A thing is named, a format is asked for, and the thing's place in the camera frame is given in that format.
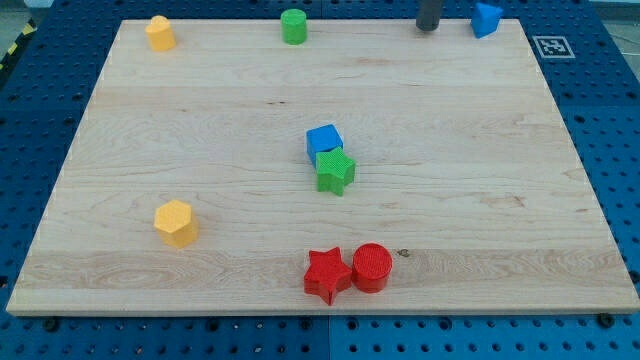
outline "yellow hexagonal prism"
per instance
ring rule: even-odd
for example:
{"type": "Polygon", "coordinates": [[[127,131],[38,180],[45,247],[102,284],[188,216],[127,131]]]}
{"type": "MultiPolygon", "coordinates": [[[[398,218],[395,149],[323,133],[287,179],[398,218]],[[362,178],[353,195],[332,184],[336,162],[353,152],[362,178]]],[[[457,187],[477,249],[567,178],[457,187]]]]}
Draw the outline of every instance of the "yellow hexagonal prism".
{"type": "Polygon", "coordinates": [[[153,222],[165,244],[181,249],[198,238],[198,219],[191,205],[171,200],[156,209],[153,222]]]}

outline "blue block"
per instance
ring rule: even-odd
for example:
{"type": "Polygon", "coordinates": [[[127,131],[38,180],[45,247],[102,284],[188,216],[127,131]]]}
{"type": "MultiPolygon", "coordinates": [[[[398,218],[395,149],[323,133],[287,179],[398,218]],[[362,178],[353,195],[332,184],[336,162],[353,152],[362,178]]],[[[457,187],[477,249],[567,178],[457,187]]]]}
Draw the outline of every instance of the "blue block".
{"type": "Polygon", "coordinates": [[[337,147],[343,147],[343,144],[333,124],[307,131],[307,154],[313,167],[316,166],[316,153],[331,151],[337,147]]]}
{"type": "Polygon", "coordinates": [[[503,12],[502,8],[476,3],[471,17],[471,27],[476,38],[479,39],[495,32],[503,12]]]}

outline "blue perforated panel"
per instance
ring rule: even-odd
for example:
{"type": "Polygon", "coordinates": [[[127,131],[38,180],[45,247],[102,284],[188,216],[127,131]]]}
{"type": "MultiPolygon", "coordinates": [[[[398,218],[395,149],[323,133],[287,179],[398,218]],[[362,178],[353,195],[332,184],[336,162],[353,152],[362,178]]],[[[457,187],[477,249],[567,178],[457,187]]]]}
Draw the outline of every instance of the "blue perforated panel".
{"type": "MultiPolygon", "coordinates": [[[[468,18],[475,1],[447,1],[468,18]]],[[[519,18],[562,111],[632,278],[640,280],[640,86],[581,0],[488,1],[519,18]],[[543,58],[562,36],[575,58],[543,58]]],[[[413,0],[58,0],[0,92],[0,303],[4,308],[120,20],[413,18],[413,0]]],[[[640,317],[15,319],[13,358],[636,358],[640,317]]]]}

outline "red star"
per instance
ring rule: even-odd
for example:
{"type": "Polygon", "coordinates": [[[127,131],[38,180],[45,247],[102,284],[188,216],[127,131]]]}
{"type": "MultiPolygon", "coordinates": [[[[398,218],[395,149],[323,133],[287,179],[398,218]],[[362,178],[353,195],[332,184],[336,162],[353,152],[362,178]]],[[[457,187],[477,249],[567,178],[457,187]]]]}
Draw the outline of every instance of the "red star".
{"type": "Polygon", "coordinates": [[[304,275],[304,292],[318,295],[329,306],[338,292],[351,286],[351,269],[342,262],[340,248],[327,252],[309,251],[311,266],[304,275]]]}

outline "wooden board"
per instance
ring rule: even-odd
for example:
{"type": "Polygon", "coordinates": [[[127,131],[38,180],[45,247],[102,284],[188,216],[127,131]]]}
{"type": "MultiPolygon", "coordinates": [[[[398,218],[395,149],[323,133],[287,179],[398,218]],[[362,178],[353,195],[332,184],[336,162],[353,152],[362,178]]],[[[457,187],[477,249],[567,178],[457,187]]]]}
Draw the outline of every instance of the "wooden board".
{"type": "Polygon", "coordinates": [[[123,22],[37,230],[14,315],[632,312],[638,298],[518,21],[173,21],[149,50],[123,22]],[[305,131],[334,123],[358,161],[318,193],[305,131]],[[191,203],[200,239],[162,243],[191,203]],[[387,289],[328,307],[310,249],[376,241],[387,289]],[[406,249],[400,256],[398,251],[406,249]]]}

